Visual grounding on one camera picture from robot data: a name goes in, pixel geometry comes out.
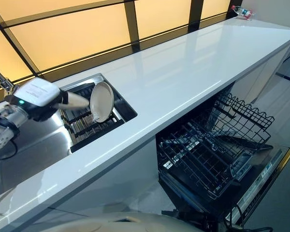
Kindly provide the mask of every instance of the kitchen counter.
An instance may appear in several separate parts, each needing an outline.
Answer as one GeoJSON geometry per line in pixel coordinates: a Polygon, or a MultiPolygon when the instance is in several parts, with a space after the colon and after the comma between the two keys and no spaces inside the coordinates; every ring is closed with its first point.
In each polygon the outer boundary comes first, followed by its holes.
{"type": "Polygon", "coordinates": [[[41,212],[289,43],[289,28],[229,19],[56,81],[102,73],[138,116],[0,195],[0,229],[41,212]]]}

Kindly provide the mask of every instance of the dishwasher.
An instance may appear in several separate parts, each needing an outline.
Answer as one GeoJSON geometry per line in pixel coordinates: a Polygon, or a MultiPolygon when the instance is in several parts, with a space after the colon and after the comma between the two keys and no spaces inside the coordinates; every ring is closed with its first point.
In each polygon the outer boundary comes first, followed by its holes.
{"type": "Polygon", "coordinates": [[[230,93],[209,98],[156,135],[159,182],[178,212],[245,223],[290,158],[272,116],[230,93]]]}

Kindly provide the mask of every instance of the faucet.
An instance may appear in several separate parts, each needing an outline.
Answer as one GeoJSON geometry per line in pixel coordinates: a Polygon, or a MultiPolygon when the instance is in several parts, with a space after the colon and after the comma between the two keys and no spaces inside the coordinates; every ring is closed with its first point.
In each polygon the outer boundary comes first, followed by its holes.
{"type": "Polygon", "coordinates": [[[5,78],[0,73],[0,86],[4,89],[4,96],[12,95],[19,87],[19,85],[14,85],[9,79],[5,78]]]}

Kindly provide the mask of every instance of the stainless steel sink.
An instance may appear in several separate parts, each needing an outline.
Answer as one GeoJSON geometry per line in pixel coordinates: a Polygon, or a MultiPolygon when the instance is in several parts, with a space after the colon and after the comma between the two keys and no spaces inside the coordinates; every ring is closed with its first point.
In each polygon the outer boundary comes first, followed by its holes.
{"type": "MultiPolygon", "coordinates": [[[[107,82],[102,74],[99,73],[81,82],[67,85],[61,89],[76,93],[90,100],[94,86],[101,81],[107,82]]],[[[91,117],[89,106],[82,110],[59,110],[64,122],[64,127],[69,132],[73,143],[71,152],[82,148],[137,116],[137,113],[129,106],[122,96],[110,83],[108,84],[111,86],[114,93],[114,108],[110,117],[105,122],[97,123],[86,120],[91,117]]]]}
{"type": "MultiPolygon", "coordinates": [[[[90,97],[91,89],[100,81],[107,82],[101,74],[96,74],[61,89],[90,97]]],[[[84,115],[90,115],[89,108],[73,112],[57,111],[45,122],[30,120],[25,123],[15,139],[18,153],[10,159],[0,161],[0,194],[136,117],[137,113],[113,87],[112,89],[114,109],[106,123],[87,124],[80,128],[79,120],[84,115]]],[[[0,152],[12,154],[13,149],[12,145],[7,145],[0,152]]]]}

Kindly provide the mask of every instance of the cable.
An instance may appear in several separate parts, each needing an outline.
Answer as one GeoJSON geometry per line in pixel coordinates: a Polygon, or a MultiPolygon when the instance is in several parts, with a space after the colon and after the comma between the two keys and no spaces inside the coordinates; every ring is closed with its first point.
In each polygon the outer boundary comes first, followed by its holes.
{"type": "Polygon", "coordinates": [[[242,228],[244,229],[244,217],[241,208],[238,206],[238,204],[235,204],[236,208],[238,209],[238,212],[240,213],[241,220],[242,220],[242,228]]]}
{"type": "Polygon", "coordinates": [[[10,142],[14,145],[14,148],[15,148],[14,153],[13,153],[11,156],[4,157],[4,158],[0,158],[0,161],[1,161],[1,160],[5,160],[5,159],[7,160],[7,159],[9,159],[9,158],[12,158],[13,156],[15,156],[15,155],[17,154],[17,152],[18,152],[18,147],[17,147],[16,143],[15,143],[13,140],[10,140],[10,142]]]}
{"type": "Polygon", "coordinates": [[[224,225],[227,228],[227,232],[262,232],[262,231],[268,231],[268,232],[273,232],[272,227],[263,227],[263,228],[258,228],[258,229],[244,229],[244,217],[241,208],[239,207],[238,204],[235,204],[236,208],[238,209],[238,212],[240,213],[241,221],[242,221],[242,228],[238,229],[232,226],[232,207],[230,210],[230,224],[228,225],[226,219],[224,218],[223,222],[224,225]]]}

